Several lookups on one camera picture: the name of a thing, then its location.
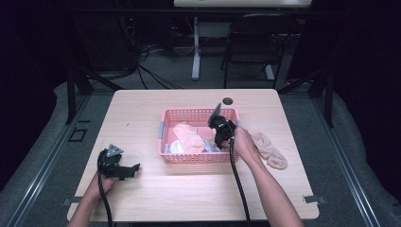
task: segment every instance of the wooden table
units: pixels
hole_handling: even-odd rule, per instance
[[[157,152],[159,126],[164,109],[214,108],[225,97],[234,100],[242,127],[265,133],[288,159],[284,170],[271,174],[283,186],[303,219],[316,218],[316,204],[305,203],[313,195],[279,96],[275,90],[133,90],[114,94],[76,197],[83,196],[96,172],[96,159],[110,144],[125,150],[121,166],[141,167],[134,179],[115,183],[108,194],[114,221],[217,221],[245,220],[241,198],[229,163],[165,164]],[[236,163],[251,219],[265,220],[251,171]],[[74,214],[73,203],[68,219]],[[99,200],[91,221],[106,221]]]

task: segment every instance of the cloth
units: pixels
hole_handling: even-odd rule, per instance
[[[273,145],[271,140],[262,132],[251,134],[254,144],[259,150],[262,158],[267,160],[269,166],[278,169],[287,167],[287,159],[281,152]]]
[[[184,153],[179,140],[172,142],[167,151],[168,153]]]
[[[188,122],[183,121],[173,128],[174,134],[180,141],[185,153],[201,153],[205,146],[202,138],[197,133],[197,128],[188,125]]]
[[[218,148],[215,144],[210,143],[210,140],[203,139],[203,142],[205,152],[221,152],[220,148]]]

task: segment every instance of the beige sock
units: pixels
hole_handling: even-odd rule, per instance
[[[198,135],[196,127],[192,127],[184,121],[177,124],[173,131],[185,153],[201,153],[204,151],[204,142]]]
[[[287,167],[287,159],[273,145],[268,136],[262,132],[258,132],[252,134],[252,139],[254,144],[257,146],[260,155],[268,160],[267,163],[269,166],[279,169]]]

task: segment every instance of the laundry basket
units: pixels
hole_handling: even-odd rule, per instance
[[[186,121],[190,126],[198,129],[200,137],[213,136],[207,121],[214,109],[166,109],[162,116],[159,130],[158,152],[167,164],[179,163],[225,163],[230,162],[230,153],[223,152],[201,152],[201,153],[166,153],[166,149],[178,138],[174,134],[174,127]],[[235,125],[240,124],[238,112],[235,108],[221,109],[220,115],[231,120]]]

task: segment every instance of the white table leg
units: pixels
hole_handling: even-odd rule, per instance
[[[268,80],[274,80],[274,73],[271,69],[271,65],[268,64],[268,66],[265,67],[265,73]]]
[[[198,31],[198,17],[194,18],[194,64],[192,65],[192,79],[200,79],[200,68],[201,68],[201,53],[200,53],[200,36]]]

